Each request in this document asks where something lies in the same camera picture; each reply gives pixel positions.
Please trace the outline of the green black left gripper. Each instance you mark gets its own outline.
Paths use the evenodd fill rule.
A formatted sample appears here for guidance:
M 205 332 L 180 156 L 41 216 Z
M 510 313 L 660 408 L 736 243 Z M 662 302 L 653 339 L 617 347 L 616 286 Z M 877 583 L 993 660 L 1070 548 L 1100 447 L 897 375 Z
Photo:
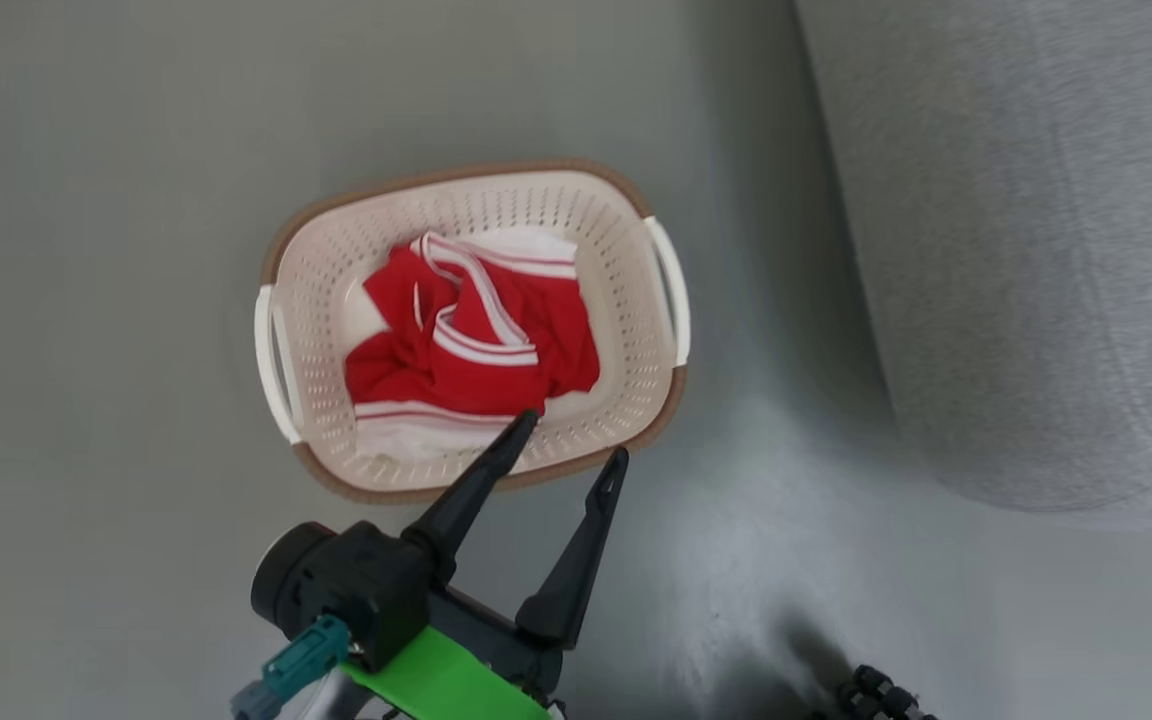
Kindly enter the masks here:
M 445 585 L 456 556 L 498 480 L 511 473 L 538 411 L 520 414 L 402 530 L 431 562 L 431 583 Z M 382 702 L 384 720 L 567 720 L 558 700 L 563 650 L 573 650 L 593 593 L 628 470 L 626 447 L 613 448 L 584 500 L 584 516 L 538 592 L 515 621 L 454 588 L 430 594 L 430 624 L 379 673 L 361 659 L 340 665 L 349 683 Z

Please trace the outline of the red white-striped garment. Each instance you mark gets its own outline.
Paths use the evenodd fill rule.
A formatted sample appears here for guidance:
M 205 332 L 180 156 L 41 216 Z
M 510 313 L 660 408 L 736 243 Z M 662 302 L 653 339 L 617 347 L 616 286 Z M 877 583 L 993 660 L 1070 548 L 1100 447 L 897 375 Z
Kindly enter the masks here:
M 577 247 L 550 232 L 399 242 L 361 285 L 343 376 L 358 454 L 425 461 L 488 445 L 602 374 Z

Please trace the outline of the cream perforated plastic laundry basket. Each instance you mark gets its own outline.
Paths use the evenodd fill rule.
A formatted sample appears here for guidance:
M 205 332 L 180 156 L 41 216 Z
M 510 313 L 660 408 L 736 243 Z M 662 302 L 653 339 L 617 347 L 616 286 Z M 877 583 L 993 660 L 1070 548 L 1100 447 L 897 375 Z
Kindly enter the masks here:
M 576 247 L 602 377 L 585 395 L 550 402 L 499 488 L 602 465 L 613 447 L 639 450 L 667 429 L 684 397 L 691 309 L 675 247 L 639 188 L 581 158 L 435 170 L 316 202 L 266 253 L 253 310 L 257 374 L 285 442 L 324 487 L 362 503 L 429 502 L 482 450 L 366 450 L 349 402 L 344 361 L 367 323 L 362 283 L 394 243 L 420 232 L 552 232 Z

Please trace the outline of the grey fabric sofa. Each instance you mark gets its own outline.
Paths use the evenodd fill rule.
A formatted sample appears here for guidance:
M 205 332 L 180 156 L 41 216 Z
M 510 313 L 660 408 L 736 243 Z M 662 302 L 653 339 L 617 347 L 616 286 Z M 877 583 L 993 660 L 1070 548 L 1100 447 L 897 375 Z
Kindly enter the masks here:
M 1152 524 L 1152 0 L 796 0 L 884 378 L 961 495 Z

